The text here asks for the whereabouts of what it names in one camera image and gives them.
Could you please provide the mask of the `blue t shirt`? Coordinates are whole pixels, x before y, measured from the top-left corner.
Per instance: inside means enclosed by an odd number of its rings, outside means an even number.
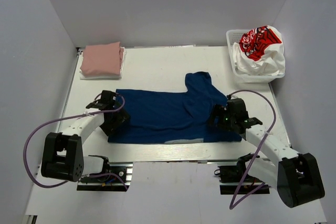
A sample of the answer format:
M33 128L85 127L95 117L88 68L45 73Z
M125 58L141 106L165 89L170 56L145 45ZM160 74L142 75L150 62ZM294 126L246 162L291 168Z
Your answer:
M205 143L240 142L234 132L209 126L207 120L214 105L225 106L227 98L213 84L208 72L188 73L186 92L155 92L118 89L125 99L129 124L109 143L163 144L169 141L203 140Z

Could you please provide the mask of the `white red print t shirt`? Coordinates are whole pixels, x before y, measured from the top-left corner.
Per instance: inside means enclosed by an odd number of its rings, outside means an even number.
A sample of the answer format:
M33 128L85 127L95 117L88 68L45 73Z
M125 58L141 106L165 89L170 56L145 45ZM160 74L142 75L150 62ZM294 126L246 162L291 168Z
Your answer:
M285 74L286 64L281 33L266 25L244 33L239 43L233 44L237 72L251 76Z

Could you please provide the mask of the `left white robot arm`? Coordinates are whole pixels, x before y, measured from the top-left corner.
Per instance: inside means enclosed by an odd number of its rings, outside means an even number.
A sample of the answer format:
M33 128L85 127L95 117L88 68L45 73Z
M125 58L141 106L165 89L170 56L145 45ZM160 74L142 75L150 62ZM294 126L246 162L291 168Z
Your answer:
M100 99L89 103L85 113L73 116L72 125L59 133L49 133L45 138L41 174L43 177L78 182L82 177L95 177L104 182L110 178L109 159L100 155L84 156L83 143L100 128L108 136L114 136L130 122L123 108L122 95L104 90Z

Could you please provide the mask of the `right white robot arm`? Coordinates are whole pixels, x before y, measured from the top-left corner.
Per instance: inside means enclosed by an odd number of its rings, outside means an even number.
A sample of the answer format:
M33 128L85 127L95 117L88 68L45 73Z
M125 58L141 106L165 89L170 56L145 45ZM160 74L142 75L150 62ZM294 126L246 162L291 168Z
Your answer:
M218 176L222 183L260 181L259 188L274 188L289 208L325 196L316 158L299 153L271 135L262 121L249 117L242 99L228 100L225 106L214 105L208 124L236 133L257 148L255 153L239 157L231 171L221 166Z

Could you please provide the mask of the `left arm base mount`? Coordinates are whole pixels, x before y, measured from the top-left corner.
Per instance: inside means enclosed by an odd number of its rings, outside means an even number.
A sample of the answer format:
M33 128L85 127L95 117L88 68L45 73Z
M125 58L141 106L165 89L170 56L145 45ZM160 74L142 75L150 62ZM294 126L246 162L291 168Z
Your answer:
M131 184L132 163L110 163L103 177L83 177L77 191L126 192Z

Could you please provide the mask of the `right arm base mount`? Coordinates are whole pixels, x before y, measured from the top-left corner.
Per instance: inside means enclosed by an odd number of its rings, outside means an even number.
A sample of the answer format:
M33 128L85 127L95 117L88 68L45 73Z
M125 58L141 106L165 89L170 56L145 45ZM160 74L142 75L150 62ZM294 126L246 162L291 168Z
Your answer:
M221 195L233 195L241 179L241 173L238 171L236 166L219 166L215 169L214 176L219 179L219 189ZM246 195L261 184L261 180L247 175L238 191L238 194Z

